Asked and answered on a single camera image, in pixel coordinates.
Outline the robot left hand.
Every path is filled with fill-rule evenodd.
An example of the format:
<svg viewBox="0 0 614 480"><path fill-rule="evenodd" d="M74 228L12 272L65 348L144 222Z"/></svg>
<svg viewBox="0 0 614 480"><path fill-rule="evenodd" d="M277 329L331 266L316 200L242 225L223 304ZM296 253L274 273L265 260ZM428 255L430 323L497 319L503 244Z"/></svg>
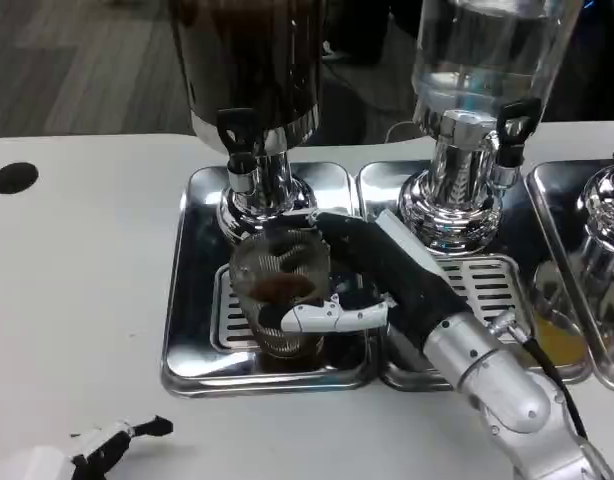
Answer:
<svg viewBox="0 0 614 480"><path fill-rule="evenodd" d="M123 458L135 438L164 437L173 432L173 423L159 415L132 425L114 422L72 437L75 444L67 452L38 446L14 461L16 472L10 479L105 479Z"/></svg>

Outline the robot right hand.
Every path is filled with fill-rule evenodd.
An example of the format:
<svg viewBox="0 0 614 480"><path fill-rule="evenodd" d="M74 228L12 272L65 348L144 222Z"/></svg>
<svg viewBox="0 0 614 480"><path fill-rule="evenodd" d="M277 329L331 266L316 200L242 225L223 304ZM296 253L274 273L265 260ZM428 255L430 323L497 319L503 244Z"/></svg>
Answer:
<svg viewBox="0 0 614 480"><path fill-rule="evenodd" d="M303 210L283 214L275 224L314 234L334 259L369 284L342 294L310 291L302 299L307 283L294 270L313 250L290 239L288 232L277 233L271 253L280 259L281 272L254 289L276 296L259 315L264 327L322 334L393 325L422 342L438 325L471 310L427 248L388 209L373 221L322 209Z"/></svg>

